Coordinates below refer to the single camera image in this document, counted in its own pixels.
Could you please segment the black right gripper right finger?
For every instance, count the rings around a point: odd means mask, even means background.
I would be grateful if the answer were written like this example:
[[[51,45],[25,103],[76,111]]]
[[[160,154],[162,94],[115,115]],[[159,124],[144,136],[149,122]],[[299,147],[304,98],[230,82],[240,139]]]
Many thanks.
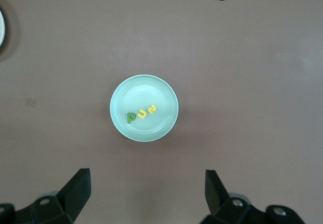
[[[270,205],[265,212],[240,197],[231,197],[215,170],[205,171],[205,198],[210,210],[201,223],[304,223],[292,209]]]

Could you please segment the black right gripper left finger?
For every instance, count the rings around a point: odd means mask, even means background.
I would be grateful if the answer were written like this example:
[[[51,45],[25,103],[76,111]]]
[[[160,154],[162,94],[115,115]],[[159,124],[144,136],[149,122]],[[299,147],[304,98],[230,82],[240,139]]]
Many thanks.
[[[1,223],[74,223],[90,195],[90,169],[79,169],[55,195],[40,197],[20,210],[2,203]]]

